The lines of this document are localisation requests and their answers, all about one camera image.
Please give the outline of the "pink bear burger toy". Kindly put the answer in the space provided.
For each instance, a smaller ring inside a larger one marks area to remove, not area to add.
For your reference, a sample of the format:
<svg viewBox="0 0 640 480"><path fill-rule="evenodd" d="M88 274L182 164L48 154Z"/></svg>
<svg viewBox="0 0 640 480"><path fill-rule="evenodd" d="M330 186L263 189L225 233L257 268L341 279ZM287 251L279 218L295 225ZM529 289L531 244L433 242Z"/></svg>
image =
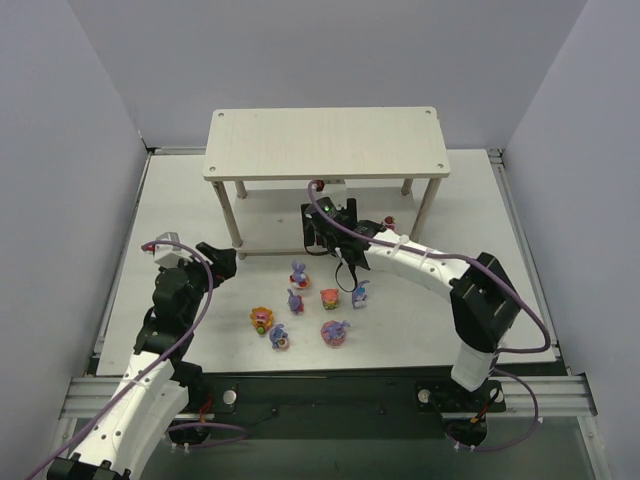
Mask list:
<svg viewBox="0 0 640 480"><path fill-rule="evenodd" d="M340 292L338 289L324 289L320 291L322 306L325 310L335 310L340 304Z"/></svg>

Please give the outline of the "red white strawberry toy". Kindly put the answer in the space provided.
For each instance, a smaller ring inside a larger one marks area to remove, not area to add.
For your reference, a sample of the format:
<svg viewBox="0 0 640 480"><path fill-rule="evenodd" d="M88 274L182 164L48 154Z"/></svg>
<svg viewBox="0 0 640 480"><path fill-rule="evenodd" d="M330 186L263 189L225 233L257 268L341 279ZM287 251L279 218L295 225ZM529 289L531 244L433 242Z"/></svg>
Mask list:
<svg viewBox="0 0 640 480"><path fill-rule="evenodd" d="M395 225L395 219L393 216L386 216L383 221L382 224L385 228L390 229L390 230L394 230L396 228Z"/></svg>

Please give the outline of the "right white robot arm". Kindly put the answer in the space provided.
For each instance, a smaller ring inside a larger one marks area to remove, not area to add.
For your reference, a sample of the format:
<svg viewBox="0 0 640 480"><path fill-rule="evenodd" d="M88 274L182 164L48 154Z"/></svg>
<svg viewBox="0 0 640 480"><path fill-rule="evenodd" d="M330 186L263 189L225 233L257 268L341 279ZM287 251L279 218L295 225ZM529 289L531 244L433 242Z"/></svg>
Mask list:
<svg viewBox="0 0 640 480"><path fill-rule="evenodd" d="M491 374L503 337L521 307L500 262L483 252L471 264L415 243L381 223L356 220L327 197L300 207L307 242L315 239L351 271L392 273L447 300L461 346L451 378L469 392Z"/></svg>

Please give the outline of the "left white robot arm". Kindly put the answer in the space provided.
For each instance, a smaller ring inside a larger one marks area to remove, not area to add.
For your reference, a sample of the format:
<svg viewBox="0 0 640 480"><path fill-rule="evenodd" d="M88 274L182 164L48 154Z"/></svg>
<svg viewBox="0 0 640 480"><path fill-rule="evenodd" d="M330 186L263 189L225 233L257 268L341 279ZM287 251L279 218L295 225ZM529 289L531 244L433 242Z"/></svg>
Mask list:
<svg viewBox="0 0 640 480"><path fill-rule="evenodd" d="M142 248L159 272L128 366L79 439L52 460L49 479L139 478L176 415L206 397L201 367L184 356L213 291L236 275L236 251L190 248L171 233Z"/></svg>

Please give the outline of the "wooden two-tier shelf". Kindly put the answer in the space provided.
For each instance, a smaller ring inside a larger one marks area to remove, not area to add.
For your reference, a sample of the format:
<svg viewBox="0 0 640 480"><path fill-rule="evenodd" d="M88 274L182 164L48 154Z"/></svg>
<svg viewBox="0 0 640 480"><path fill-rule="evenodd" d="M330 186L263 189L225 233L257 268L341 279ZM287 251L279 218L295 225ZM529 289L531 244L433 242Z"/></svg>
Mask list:
<svg viewBox="0 0 640 480"><path fill-rule="evenodd" d="M234 247L244 246L225 185L247 181L400 179L407 196L428 184L409 237L420 239L440 183L451 173L433 107L266 108L214 112L203 177L221 205Z"/></svg>

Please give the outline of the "purple bunny on red base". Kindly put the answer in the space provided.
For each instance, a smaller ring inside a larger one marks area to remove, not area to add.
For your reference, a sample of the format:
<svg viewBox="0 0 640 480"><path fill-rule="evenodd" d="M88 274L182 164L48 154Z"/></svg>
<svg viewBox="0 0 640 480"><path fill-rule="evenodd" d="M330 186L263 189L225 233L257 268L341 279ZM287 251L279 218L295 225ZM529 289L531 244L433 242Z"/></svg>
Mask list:
<svg viewBox="0 0 640 480"><path fill-rule="evenodd" d="M295 290L307 289L311 284L311 280L309 275L306 272L306 265L294 259L291 262L291 268L292 268L292 273L289 276L290 285Z"/></svg>

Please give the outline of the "orange lion toy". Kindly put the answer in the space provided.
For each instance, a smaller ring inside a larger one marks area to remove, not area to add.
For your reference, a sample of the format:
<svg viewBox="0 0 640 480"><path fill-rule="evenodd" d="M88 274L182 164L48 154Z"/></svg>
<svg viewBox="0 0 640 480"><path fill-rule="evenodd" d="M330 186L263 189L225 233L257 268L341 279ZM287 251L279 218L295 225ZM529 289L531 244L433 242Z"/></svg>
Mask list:
<svg viewBox="0 0 640 480"><path fill-rule="evenodd" d="M274 313L267 307L255 307L251 310L251 324L259 335L266 334L274 324Z"/></svg>

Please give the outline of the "purple bunny toy standing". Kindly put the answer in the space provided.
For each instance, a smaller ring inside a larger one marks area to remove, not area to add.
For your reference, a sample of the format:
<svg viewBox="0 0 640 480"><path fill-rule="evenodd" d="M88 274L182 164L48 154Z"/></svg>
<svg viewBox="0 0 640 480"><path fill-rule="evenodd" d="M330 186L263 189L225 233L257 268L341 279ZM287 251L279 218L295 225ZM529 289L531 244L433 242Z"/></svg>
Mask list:
<svg viewBox="0 0 640 480"><path fill-rule="evenodd" d="M287 292L288 292L287 304L290 311L295 315L302 314L304 312L304 303L303 303L302 297L291 289L288 289Z"/></svg>

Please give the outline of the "purple bunny blue ears toy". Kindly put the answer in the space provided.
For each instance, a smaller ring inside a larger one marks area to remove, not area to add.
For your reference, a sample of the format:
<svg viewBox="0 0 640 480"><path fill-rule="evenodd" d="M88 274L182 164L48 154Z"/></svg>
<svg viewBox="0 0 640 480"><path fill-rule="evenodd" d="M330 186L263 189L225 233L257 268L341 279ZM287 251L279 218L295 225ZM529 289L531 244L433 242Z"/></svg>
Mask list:
<svg viewBox="0 0 640 480"><path fill-rule="evenodd" d="M360 281L354 290L351 292L351 304L353 309L362 309L367 305L367 292L366 286L370 283L369 280Z"/></svg>

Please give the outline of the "purple bunny with ball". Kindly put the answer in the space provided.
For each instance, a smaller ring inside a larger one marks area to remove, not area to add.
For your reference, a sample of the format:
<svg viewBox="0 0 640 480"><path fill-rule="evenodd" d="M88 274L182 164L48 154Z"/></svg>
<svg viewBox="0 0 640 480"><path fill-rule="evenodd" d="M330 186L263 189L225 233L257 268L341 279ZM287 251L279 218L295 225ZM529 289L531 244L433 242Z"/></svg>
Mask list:
<svg viewBox="0 0 640 480"><path fill-rule="evenodd" d="M277 324L269 331L269 340L275 350L287 350L289 348L289 337L283 324Z"/></svg>

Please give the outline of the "purple bunny pink cake toy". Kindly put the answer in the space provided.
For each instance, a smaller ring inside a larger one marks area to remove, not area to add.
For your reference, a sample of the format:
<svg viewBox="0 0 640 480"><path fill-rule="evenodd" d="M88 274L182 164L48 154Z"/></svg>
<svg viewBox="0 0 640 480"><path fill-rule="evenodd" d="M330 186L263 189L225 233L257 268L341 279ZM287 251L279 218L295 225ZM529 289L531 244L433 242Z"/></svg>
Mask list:
<svg viewBox="0 0 640 480"><path fill-rule="evenodd" d="M345 342L347 335L346 329L350 326L351 324L346 321L325 322L320 330L321 337L327 345L331 347L339 347Z"/></svg>

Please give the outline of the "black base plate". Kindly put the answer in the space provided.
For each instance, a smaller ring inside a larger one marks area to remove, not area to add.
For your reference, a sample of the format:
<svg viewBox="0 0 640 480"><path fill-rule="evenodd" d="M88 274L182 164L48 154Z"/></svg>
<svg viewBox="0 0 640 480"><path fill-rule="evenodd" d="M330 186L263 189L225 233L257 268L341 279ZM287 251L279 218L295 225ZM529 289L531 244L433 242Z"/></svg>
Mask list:
<svg viewBox="0 0 640 480"><path fill-rule="evenodd" d="M444 367L200 374L175 416L175 441L201 443L246 432L251 439L440 439L447 427L475 440L486 417L506 410L502 386L473 393Z"/></svg>

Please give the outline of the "aluminium frame rail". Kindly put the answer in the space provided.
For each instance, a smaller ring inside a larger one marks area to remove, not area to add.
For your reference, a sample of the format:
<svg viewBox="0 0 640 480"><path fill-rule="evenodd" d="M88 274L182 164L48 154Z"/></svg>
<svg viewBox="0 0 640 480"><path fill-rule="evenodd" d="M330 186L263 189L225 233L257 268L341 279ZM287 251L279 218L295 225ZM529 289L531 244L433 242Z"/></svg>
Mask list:
<svg viewBox="0 0 640 480"><path fill-rule="evenodd" d="M504 411L491 413L496 418L529 417L534 413L529 391L517 380L493 377L500 383ZM547 417L595 417L597 407L585 376L522 376L534 392L538 414ZM115 377L81 377L71 381L61 409L61 418L92 418L111 398L119 380Z"/></svg>

